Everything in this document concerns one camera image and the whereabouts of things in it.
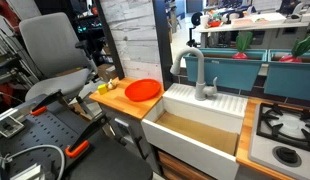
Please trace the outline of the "grey toy stove top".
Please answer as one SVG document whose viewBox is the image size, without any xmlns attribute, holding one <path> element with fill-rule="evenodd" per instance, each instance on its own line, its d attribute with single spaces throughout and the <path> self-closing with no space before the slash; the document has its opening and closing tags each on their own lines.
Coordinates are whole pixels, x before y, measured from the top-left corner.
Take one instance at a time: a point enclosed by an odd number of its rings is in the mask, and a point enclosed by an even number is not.
<svg viewBox="0 0 310 180">
<path fill-rule="evenodd" d="M 283 146 L 295 150 L 302 163 L 289 167 L 273 156 Z M 261 103 L 256 107 L 248 158 L 297 180 L 310 180 L 310 110 Z"/>
</svg>

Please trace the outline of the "cardboard box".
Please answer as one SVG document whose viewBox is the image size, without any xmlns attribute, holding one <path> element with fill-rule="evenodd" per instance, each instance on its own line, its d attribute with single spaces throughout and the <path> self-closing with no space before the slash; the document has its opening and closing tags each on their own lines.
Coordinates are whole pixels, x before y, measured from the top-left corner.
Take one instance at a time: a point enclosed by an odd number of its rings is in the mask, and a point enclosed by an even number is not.
<svg viewBox="0 0 310 180">
<path fill-rule="evenodd" d="M 117 77 L 115 66 L 112 64 L 102 64 L 98 66 L 98 76 L 104 82 L 115 79 Z"/>
</svg>

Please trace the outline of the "black orange clamp near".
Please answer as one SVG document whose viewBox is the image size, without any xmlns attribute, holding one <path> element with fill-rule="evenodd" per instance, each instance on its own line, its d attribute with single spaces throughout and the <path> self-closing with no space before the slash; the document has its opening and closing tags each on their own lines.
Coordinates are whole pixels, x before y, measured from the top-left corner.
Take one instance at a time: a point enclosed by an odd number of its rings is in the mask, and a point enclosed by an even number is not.
<svg viewBox="0 0 310 180">
<path fill-rule="evenodd" d="M 105 113 L 97 114 L 79 135 L 76 141 L 65 149 L 69 158 L 76 158 L 84 152 L 90 145 L 88 139 L 109 122 Z"/>
</svg>

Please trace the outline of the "teal planter box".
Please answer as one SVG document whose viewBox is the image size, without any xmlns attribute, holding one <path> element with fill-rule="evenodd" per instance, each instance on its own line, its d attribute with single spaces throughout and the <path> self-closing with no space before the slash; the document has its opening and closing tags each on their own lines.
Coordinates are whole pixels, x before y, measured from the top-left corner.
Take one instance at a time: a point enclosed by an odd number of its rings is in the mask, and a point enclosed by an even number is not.
<svg viewBox="0 0 310 180">
<path fill-rule="evenodd" d="M 289 53 L 287 49 L 268 51 L 264 92 L 310 101 L 310 51 L 301 56 L 301 63 L 279 62 L 282 56 Z"/>
<path fill-rule="evenodd" d="M 217 77 L 217 85 L 226 88 L 250 91 L 253 88 L 261 65 L 267 60 L 265 49 L 248 49 L 247 59 L 233 59 L 236 49 L 200 48 L 204 55 L 204 78 L 211 85 Z"/>
</svg>

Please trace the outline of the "left plush radish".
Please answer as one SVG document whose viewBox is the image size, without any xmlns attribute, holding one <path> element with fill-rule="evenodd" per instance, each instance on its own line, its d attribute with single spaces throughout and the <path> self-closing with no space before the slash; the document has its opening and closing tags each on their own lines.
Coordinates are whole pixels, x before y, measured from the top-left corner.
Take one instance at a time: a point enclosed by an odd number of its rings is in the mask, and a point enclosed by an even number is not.
<svg viewBox="0 0 310 180">
<path fill-rule="evenodd" d="M 232 56 L 233 59 L 247 59 L 245 54 L 246 49 L 252 42 L 252 32 L 239 32 L 236 37 L 236 49 L 237 53 Z"/>
</svg>

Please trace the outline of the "black orange clamp far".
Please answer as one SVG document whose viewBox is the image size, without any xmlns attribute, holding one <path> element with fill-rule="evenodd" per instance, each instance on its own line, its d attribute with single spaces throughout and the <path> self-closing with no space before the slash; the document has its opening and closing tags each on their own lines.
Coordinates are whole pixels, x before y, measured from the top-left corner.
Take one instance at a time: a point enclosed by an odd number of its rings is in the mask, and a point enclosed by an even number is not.
<svg viewBox="0 0 310 180">
<path fill-rule="evenodd" d="M 30 114 L 33 116 L 38 116 L 39 114 L 45 112 L 47 110 L 47 106 L 63 97 L 63 93 L 58 90 L 56 92 L 51 93 L 47 97 L 45 97 L 41 102 L 39 102 L 31 111 Z"/>
</svg>

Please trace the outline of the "white toy sink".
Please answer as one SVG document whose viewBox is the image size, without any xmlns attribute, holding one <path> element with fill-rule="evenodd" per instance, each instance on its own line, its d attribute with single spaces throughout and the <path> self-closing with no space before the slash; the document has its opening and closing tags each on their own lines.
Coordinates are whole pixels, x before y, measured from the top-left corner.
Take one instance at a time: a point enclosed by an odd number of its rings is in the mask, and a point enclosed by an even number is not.
<svg viewBox="0 0 310 180">
<path fill-rule="evenodd" d="M 248 100 L 218 93 L 204 101 L 195 88 L 173 84 L 141 121 L 147 141 L 218 180 L 234 180 Z"/>
</svg>

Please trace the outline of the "left teal planter box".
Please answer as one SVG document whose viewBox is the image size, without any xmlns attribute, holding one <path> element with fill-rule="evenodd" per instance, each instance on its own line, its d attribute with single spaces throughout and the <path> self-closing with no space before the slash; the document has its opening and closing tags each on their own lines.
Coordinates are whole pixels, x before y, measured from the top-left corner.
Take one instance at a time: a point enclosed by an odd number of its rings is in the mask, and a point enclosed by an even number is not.
<svg viewBox="0 0 310 180">
<path fill-rule="evenodd" d="M 217 77 L 217 85 L 226 88 L 250 91 L 253 88 L 261 65 L 267 60 L 265 49 L 248 49 L 247 59 L 233 59 L 236 49 L 200 48 L 204 55 L 204 78 L 211 85 Z"/>
</svg>

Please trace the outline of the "plush radish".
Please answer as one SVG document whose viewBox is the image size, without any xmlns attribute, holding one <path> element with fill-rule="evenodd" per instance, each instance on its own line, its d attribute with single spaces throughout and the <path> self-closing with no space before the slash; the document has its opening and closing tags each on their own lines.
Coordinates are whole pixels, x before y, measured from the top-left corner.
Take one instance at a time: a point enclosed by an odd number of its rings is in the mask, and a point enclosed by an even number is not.
<svg viewBox="0 0 310 180">
<path fill-rule="evenodd" d="M 252 42 L 252 32 L 239 32 L 236 37 L 236 49 L 237 53 L 232 56 L 233 59 L 247 59 L 245 54 L 246 49 Z"/>
<path fill-rule="evenodd" d="M 301 63 L 300 56 L 310 50 L 310 35 L 302 41 L 295 41 L 293 48 L 291 49 L 290 55 L 285 55 L 279 59 L 280 62 L 295 62 Z"/>
</svg>

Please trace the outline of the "grey office chair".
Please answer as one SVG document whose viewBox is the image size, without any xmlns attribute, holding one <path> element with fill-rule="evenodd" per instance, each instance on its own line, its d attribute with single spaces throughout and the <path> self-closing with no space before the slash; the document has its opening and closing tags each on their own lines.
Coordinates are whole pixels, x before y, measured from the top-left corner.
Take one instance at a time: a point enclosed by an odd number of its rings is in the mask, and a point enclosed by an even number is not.
<svg viewBox="0 0 310 180">
<path fill-rule="evenodd" d="M 26 101 L 57 90 L 71 101 L 97 74 L 95 63 L 75 47 L 79 39 L 65 13 L 23 20 L 19 29 L 31 59 L 45 76 L 29 89 Z"/>
</svg>

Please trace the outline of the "white background table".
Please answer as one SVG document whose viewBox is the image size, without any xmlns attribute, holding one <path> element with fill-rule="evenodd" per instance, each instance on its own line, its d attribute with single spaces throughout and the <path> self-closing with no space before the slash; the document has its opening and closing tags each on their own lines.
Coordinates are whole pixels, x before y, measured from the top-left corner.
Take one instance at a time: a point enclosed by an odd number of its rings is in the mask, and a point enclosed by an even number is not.
<svg viewBox="0 0 310 180">
<path fill-rule="evenodd" d="M 310 20 L 305 21 L 303 17 L 300 17 L 299 19 L 290 19 L 280 13 L 264 13 L 234 19 L 230 24 L 222 23 L 217 27 L 204 28 L 202 26 L 198 26 L 195 28 L 195 31 L 201 34 L 202 42 L 205 42 L 204 37 L 209 33 L 297 28 L 307 27 L 309 24 Z"/>
</svg>

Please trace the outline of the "orange plate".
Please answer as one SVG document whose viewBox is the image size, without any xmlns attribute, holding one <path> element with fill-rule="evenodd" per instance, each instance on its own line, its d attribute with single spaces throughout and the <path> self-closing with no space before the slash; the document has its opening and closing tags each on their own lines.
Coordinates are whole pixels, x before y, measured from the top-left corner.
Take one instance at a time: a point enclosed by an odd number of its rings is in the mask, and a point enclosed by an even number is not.
<svg viewBox="0 0 310 180">
<path fill-rule="evenodd" d="M 125 96 L 131 101 L 140 102 L 153 98 L 161 89 L 161 85 L 154 79 L 137 80 L 125 89 Z"/>
</svg>

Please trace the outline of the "right plush radish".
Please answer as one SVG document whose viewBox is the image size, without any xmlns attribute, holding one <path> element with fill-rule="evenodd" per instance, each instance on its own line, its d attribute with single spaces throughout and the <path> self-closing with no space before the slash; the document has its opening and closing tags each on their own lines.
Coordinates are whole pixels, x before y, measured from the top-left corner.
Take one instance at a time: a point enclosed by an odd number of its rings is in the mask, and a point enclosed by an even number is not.
<svg viewBox="0 0 310 180">
<path fill-rule="evenodd" d="M 279 59 L 280 62 L 295 62 L 301 63 L 300 56 L 310 50 L 310 35 L 302 41 L 295 41 L 293 48 L 291 49 L 290 55 L 285 55 Z"/>
</svg>

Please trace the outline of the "black stove knob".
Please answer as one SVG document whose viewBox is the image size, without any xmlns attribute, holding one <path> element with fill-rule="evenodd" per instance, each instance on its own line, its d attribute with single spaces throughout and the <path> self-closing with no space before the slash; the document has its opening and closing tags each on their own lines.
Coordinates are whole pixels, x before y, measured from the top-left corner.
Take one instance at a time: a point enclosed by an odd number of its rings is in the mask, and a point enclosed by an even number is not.
<svg viewBox="0 0 310 180">
<path fill-rule="evenodd" d="M 300 156 L 295 150 L 283 146 L 276 146 L 272 150 L 273 156 L 280 163 L 289 167 L 299 167 L 302 163 Z"/>
</svg>

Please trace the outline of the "brown white plush dog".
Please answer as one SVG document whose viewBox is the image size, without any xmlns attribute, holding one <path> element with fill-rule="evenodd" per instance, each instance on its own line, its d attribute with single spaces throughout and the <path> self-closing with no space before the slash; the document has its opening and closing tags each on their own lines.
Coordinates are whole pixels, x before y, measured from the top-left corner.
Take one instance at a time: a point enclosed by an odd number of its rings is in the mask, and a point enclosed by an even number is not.
<svg viewBox="0 0 310 180">
<path fill-rule="evenodd" d="M 116 88 L 116 83 L 112 79 L 110 79 L 108 81 L 108 83 L 107 83 L 107 89 L 108 90 L 113 90 L 115 88 Z"/>
</svg>

